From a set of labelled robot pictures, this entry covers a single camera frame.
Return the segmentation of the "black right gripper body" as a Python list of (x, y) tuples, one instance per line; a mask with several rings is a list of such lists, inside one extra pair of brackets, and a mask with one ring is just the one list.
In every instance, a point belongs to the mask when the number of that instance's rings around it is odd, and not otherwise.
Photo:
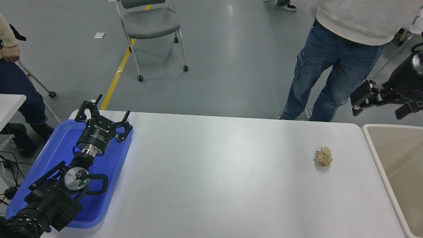
[(391, 74), (386, 87), (414, 101), (423, 100), (422, 53), (412, 53)]

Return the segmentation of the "seated person's hand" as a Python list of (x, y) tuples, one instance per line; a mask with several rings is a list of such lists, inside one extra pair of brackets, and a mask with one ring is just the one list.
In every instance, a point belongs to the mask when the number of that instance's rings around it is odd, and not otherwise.
[(6, 47), (1, 49), (1, 57), (6, 63), (15, 63), (20, 60), (20, 47), (19, 45)]

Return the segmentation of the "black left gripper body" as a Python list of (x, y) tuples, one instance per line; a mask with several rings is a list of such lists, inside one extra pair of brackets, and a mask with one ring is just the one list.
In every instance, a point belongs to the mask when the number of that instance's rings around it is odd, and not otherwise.
[(111, 142), (112, 137), (116, 135), (112, 128), (113, 121), (104, 116), (99, 118), (90, 118), (86, 122), (83, 133), (77, 140), (76, 146), (83, 150), (86, 147), (96, 147), (96, 155), (103, 156)]

